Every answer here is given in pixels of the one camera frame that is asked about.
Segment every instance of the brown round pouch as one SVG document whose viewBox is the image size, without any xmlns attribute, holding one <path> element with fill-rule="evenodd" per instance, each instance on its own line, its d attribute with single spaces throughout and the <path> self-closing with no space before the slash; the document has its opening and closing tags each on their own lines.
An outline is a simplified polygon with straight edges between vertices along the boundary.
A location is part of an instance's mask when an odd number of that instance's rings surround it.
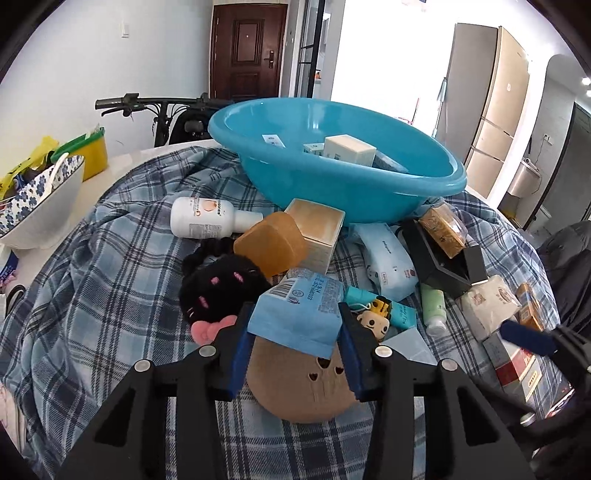
<svg viewBox="0 0 591 480">
<path fill-rule="evenodd" d="M 264 408 L 292 423 L 333 419 L 356 401 L 336 345 L 326 360 L 257 337 L 246 381 Z"/>
</svg>

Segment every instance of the white table surface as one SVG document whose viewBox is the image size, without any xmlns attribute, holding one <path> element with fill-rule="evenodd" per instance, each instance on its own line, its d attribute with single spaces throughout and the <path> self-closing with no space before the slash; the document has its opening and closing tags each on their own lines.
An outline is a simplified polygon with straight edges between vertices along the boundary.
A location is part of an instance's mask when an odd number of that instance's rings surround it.
<svg viewBox="0 0 591 480">
<path fill-rule="evenodd" d="M 6 292 L 8 293 L 19 284 L 24 285 L 27 288 L 31 285 L 32 281 L 40 272 L 43 265 L 45 265 L 52 253 L 60 245 L 61 241 L 74 229 L 80 220 L 86 216 L 91 208 L 94 207 L 101 195 L 103 195 L 104 192 L 106 192 L 117 180 L 119 180 L 133 168 L 147 162 L 151 158 L 194 145 L 210 148 L 221 146 L 215 140 L 201 140 L 184 144 L 165 145 L 164 147 L 150 148 L 148 150 L 141 150 L 130 154 L 120 155 L 119 157 L 110 158 L 109 167 L 105 171 L 99 173 L 91 179 L 86 180 L 82 184 L 80 193 L 78 194 L 76 203 L 74 204 L 74 208 L 68 219 L 69 229 L 67 230 L 67 233 L 65 233 L 64 236 L 58 242 L 56 242 L 55 245 L 47 249 L 35 248 L 32 250 L 15 250 L 15 253 L 19 259 L 17 278 L 7 285 Z M 473 194 L 483 202 L 486 202 L 486 199 L 482 197 L 482 195 L 472 190 L 470 187 L 466 187 L 466 191 Z"/>
</svg>

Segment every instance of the orange sponge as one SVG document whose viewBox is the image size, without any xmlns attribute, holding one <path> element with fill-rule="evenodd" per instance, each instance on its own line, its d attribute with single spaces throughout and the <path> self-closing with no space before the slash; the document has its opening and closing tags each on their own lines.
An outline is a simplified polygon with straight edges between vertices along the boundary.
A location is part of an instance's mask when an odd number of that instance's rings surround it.
<svg viewBox="0 0 591 480">
<path fill-rule="evenodd" d="M 264 276 L 272 277 L 297 267 L 306 258 L 308 246 L 295 220 L 275 212 L 238 238 L 234 253 L 249 258 Z"/>
</svg>

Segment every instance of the door handle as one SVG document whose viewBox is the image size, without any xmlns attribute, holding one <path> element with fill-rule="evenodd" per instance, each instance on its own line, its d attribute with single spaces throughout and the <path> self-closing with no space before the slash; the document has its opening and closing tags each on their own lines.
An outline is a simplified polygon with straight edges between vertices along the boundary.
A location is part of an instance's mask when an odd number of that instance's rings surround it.
<svg viewBox="0 0 591 480">
<path fill-rule="evenodd" d="M 273 63 L 275 63 L 275 52 L 273 50 L 269 51 L 269 58 L 263 59 L 269 61 L 269 68 L 273 68 Z"/>
</svg>

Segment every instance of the black box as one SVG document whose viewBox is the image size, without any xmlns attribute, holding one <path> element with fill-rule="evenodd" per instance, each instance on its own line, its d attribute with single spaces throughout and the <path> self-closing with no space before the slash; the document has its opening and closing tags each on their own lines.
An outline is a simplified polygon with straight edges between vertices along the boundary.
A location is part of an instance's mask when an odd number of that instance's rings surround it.
<svg viewBox="0 0 591 480">
<path fill-rule="evenodd" d="M 416 220 L 402 223 L 402 235 L 421 283 L 456 299 L 488 280 L 480 245 L 466 247 L 449 258 Z"/>
</svg>

